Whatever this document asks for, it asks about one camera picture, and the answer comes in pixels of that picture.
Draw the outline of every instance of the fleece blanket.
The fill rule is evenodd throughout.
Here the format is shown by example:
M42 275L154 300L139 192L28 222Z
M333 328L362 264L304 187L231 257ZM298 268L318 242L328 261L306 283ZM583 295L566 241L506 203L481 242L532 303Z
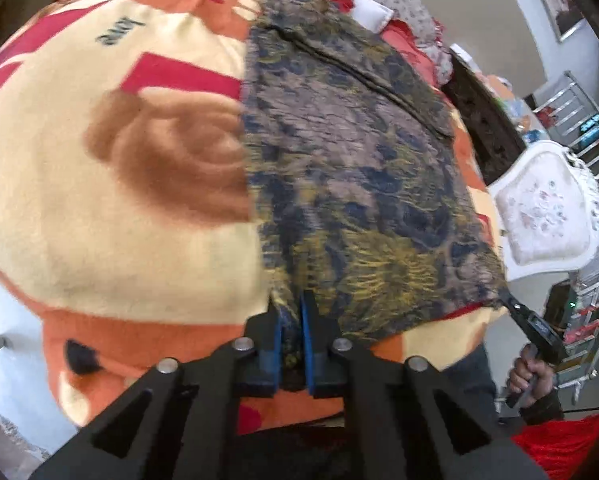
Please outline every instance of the fleece blanket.
M272 27L286 12L276 6L281 1L288 11L323 19L303 32L298 23ZM160 358L201 358L240 335L244 320L262 312L269 297L284 316L286 365L299 364L296 306L288 293L294 285L325 291L321 309L387 358L416 352L444 367L481 341L493 316L483 304L495 297L501 270L484 243L497 243L497 228L470 160L470 140L457 115L449 119L441 97L399 54L334 12L325 0L64 0L42 10L0 49L0 280L42 318L49 385L75 423L97 415ZM323 32L338 27L355 57L333 63L324 49L333 36ZM273 41L271 31L295 39ZM297 40L315 31L317 38ZM263 46L267 56L254 51ZM308 51L295 65L294 53ZM398 73L373 79L388 56L395 57L388 66ZM338 83L339 73L332 72L336 66L354 83L356 105L372 102L384 110L364 119L370 133L383 135L368 155L361 154L368 146L351 134L322 145L325 164L345 160L350 169L372 170L360 170L366 181L359 187L315 180L314 171L302 173L309 166L288 144L270 142L272 134L291 132L292 124L280 119L291 104L253 88L258 74L270 83L274 71L260 65L272 68L276 60L287 63L289 74L308 63L320 84L342 88L344 79ZM405 84L410 95L399 90ZM291 88L288 82L264 87L285 95ZM437 110L435 124L417 115L417 102ZM341 96L330 105L334 121L347 108ZM265 124L266 117L279 128ZM317 135L330 135L316 126L319 118L311 121ZM419 155L404 158L416 141ZM351 150L376 160L351 162ZM423 166L410 176L405 161L414 164L416 156ZM423 183L425 210L404 195L413 177L425 180L422 170L436 175L432 186ZM384 185L377 174L387 171L402 190L377 194ZM275 178L288 186L287 199L276 196ZM468 188L473 205L486 211L487 237L468 198L469 181L476 186ZM298 234L287 228L285 204L314 216L323 210L324 190L338 202L324 214L343 207L346 221L357 222L349 229L357 238L345 239L350 235L343 223L326 218L307 224L312 238L280 240ZM402 224L419 226L437 241L417 244L413 235L398 232L396 213L379 209L379 195L397 197L387 204L402 208ZM404 209L409 202L414 209ZM368 225L359 216L361 206L373 211ZM327 250L316 253L312 248L324 236ZM378 260L372 240L382 236L388 239L378 246L385 252ZM302 240L304 245L295 243ZM371 253L374 259L365 257ZM329 272L318 283L315 272L291 268L295 262ZM347 266L359 267L364 290L346 281L341 269ZM402 271L416 280L403 280ZM379 297L388 300L387 311ZM356 310L347 306L352 304ZM75 345L96 352L96 370L71 362L67 350ZM261 428L341 408L336 400L289 392L245 404L257 409Z

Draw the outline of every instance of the metal screw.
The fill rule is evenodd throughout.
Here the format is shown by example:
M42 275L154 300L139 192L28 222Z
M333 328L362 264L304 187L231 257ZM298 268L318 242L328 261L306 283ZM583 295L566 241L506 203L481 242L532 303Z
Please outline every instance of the metal screw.
M428 368L428 361L419 355L411 357L408 360L408 366L411 370L415 370L416 372L423 372Z
M253 348L253 340L249 337L238 337L233 341L233 348L239 352L246 352Z
M179 364L175 359L172 357L167 357L158 363L158 371L162 372L163 374L172 374L177 370L178 366Z
M333 350L338 352L348 352L351 348L353 348L353 342L345 337L338 337L333 341Z

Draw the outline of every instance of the person's hand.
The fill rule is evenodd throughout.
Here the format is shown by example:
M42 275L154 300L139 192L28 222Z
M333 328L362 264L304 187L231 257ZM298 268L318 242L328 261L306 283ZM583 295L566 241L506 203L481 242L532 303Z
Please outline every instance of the person's hand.
M508 373L507 386L510 391L521 394L529 387L529 381L533 374L537 374L537 383L532 393L522 402L522 408L528 408L553 389L553 377L555 372L550 365L541 359L531 357L531 345L526 345L521 350L521 355L513 363L513 368Z

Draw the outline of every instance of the patterned fabric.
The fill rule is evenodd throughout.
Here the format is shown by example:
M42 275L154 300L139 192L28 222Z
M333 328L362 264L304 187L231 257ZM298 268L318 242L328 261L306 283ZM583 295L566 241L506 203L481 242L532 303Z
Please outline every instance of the patterned fabric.
M437 87L435 64L417 48L412 32L404 22L391 20L381 32L382 40L396 49L430 86Z
M496 297L496 256L452 155L446 106L326 0L264 0L243 87L264 265L298 357L293 291L375 342Z
M582 188L556 153L531 159L495 202L518 265L574 258L591 243Z
M452 75L451 54L439 41L435 19L421 0L375 1L393 9L395 20L408 24L417 39L417 47L435 63L439 85L448 83Z

